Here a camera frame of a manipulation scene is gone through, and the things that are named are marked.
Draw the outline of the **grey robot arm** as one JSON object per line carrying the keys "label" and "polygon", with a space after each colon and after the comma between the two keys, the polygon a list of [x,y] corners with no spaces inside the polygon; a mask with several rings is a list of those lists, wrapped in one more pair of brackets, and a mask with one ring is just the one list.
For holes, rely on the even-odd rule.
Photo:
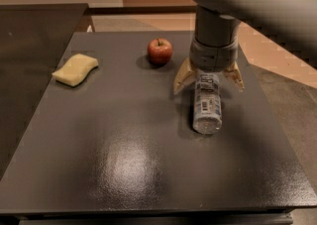
{"label": "grey robot arm", "polygon": [[317,61],[317,0],[193,0],[195,35],[189,57],[173,84],[179,93],[197,72],[221,71],[238,90],[245,89],[238,68],[238,38],[244,22],[311,66]]}

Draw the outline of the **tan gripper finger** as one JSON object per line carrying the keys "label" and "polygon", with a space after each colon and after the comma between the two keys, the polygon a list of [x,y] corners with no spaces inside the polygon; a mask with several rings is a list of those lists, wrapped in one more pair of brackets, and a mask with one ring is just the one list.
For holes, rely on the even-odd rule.
{"label": "tan gripper finger", "polygon": [[223,74],[239,92],[243,92],[245,90],[245,84],[241,76],[241,72],[235,61],[223,70]]}
{"label": "tan gripper finger", "polygon": [[196,79],[197,68],[188,57],[180,66],[173,82],[173,94],[180,93]]}

